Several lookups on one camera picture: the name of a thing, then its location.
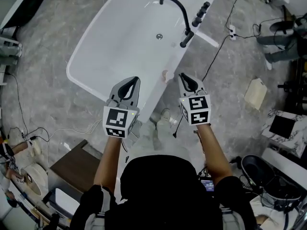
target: bathtub drain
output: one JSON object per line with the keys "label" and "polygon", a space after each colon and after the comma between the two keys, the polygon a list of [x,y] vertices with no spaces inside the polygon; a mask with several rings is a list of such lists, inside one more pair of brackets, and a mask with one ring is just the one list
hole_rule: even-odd
{"label": "bathtub drain", "polygon": [[163,38],[162,34],[157,34],[157,36],[155,36],[158,40],[161,40]]}

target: faucet handle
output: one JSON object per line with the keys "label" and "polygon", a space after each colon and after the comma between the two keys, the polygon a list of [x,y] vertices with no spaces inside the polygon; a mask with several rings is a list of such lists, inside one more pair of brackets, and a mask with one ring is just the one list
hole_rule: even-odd
{"label": "faucet handle", "polygon": [[199,10],[196,15],[197,15],[197,17],[202,17],[206,12],[207,12],[207,10],[201,8],[201,10]]}
{"label": "faucet handle", "polygon": [[205,9],[205,10],[207,10],[209,7],[210,7],[210,3],[209,2],[205,2],[204,4],[203,4],[203,6],[202,6],[202,9]]}
{"label": "faucet handle", "polygon": [[195,20],[192,22],[192,26],[198,27],[198,25],[202,22],[200,17],[196,17]]}

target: display screen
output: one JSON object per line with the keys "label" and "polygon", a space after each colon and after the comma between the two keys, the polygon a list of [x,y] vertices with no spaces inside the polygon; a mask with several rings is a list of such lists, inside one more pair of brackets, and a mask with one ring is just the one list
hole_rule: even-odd
{"label": "display screen", "polygon": [[271,125],[271,128],[270,128],[270,132],[276,135],[282,136],[286,139],[289,139],[294,124],[295,124],[295,120],[293,119],[275,116],[273,123]]}
{"label": "display screen", "polygon": [[201,183],[205,186],[207,192],[213,192],[214,191],[213,181],[211,181],[211,180],[201,180]]}

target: white bathtub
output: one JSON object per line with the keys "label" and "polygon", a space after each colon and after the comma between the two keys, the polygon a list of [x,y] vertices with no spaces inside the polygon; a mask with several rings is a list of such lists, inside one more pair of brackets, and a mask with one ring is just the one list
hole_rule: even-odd
{"label": "white bathtub", "polygon": [[[191,25],[204,2],[179,0]],[[139,120],[146,122],[166,83],[162,72],[174,72],[186,48],[180,47],[185,24],[180,8],[165,0],[108,0],[86,29],[67,65],[68,78],[103,101],[113,86],[138,76],[141,89]]]}

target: black faucet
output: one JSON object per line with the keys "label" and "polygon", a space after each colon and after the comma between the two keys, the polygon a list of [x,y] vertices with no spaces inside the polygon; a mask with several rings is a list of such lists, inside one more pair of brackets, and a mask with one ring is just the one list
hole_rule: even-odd
{"label": "black faucet", "polygon": [[191,38],[194,36],[194,33],[191,31],[190,25],[189,25],[189,20],[188,20],[188,15],[187,15],[187,11],[186,9],[183,7],[183,5],[181,4],[181,2],[179,2],[178,0],[171,0],[173,1],[175,4],[178,5],[178,7],[181,9],[182,14],[183,14],[183,18],[184,18],[184,22],[186,24],[186,31],[185,31],[185,35],[187,36],[185,40],[183,40],[180,43],[180,46],[182,48],[185,48],[187,46],[187,43],[191,40]]}

